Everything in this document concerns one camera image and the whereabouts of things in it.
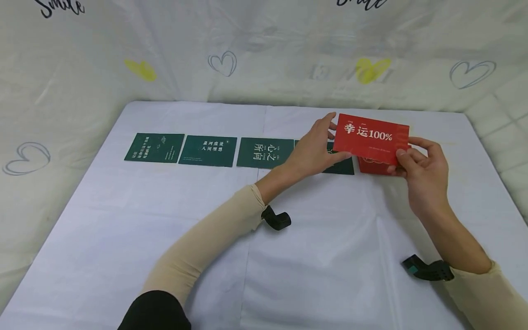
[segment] yellow heart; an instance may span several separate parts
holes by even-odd
[[[390,66],[390,59],[379,60],[374,65],[369,59],[359,59],[356,64],[357,80],[364,85],[369,84],[379,78]]]
[[[137,74],[141,79],[145,81],[154,81],[158,76],[154,68],[145,61],[137,63],[136,61],[125,59],[125,64],[130,71]]]

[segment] dark green card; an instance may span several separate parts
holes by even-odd
[[[237,166],[274,168],[283,164],[293,150],[293,140],[243,137]]]
[[[237,138],[187,135],[180,164],[232,167]]]
[[[138,133],[126,161],[176,163],[185,134]]]
[[[332,150],[333,148],[333,142],[326,143],[326,152],[329,154],[337,153],[337,151]],[[352,162],[352,158],[350,157],[349,159],[345,159],[342,162],[334,164],[334,166],[324,170],[323,173],[354,175],[354,163]]]

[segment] hand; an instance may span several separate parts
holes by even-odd
[[[389,166],[391,175],[407,179],[409,204],[416,216],[424,219],[436,218],[440,213],[451,213],[447,200],[449,168],[442,148],[436,142],[410,137],[409,143],[427,150],[427,156],[416,149],[396,152],[402,168]]]
[[[347,152],[329,154],[326,151],[328,139],[335,138],[334,134],[328,131],[337,128],[332,122],[335,116],[336,113],[331,112],[315,121],[310,131],[297,143],[294,151],[284,163],[284,166],[292,173],[300,176],[300,180],[321,173],[335,163],[352,157],[352,154]]]

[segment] black wrist strap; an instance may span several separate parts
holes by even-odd
[[[428,265],[413,254],[402,262],[402,265],[413,276],[426,281],[451,281],[455,278],[449,264],[443,260],[437,260]]]
[[[275,230],[281,230],[291,225],[291,219],[288,213],[275,214],[271,206],[268,207],[260,215],[270,227]]]

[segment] card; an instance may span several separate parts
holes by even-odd
[[[138,133],[132,142],[126,161],[176,163],[185,134]]]
[[[326,143],[326,152],[328,152],[329,154],[337,153],[337,151],[333,151],[333,148],[334,148],[333,142]],[[324,170],[323,173],[354,175],[354,163],[352,162],[352,158],[345,159],[342,162],[334,164],[333,166]]]
[[[187,135],[180,164],[232,167],[237,138]]]
[[[406,148],[403,148],[403,149],[407,150],[407,148],[411,148],[411,146],[408,145]],[[387,163],[375,161],[373,159],[363,158],[363,157],[358,157],[357,160],[360,166],[361,173],[390,175],[387,172],[387,169],[389,168],[390,165]]]
[[[283,164],[293,150],[293,140],[243,137],[237,166],[274,168]]]
[[[407,125],[340,114],[334,150],[397,165],[396,150],[406,149],[408,142]]]

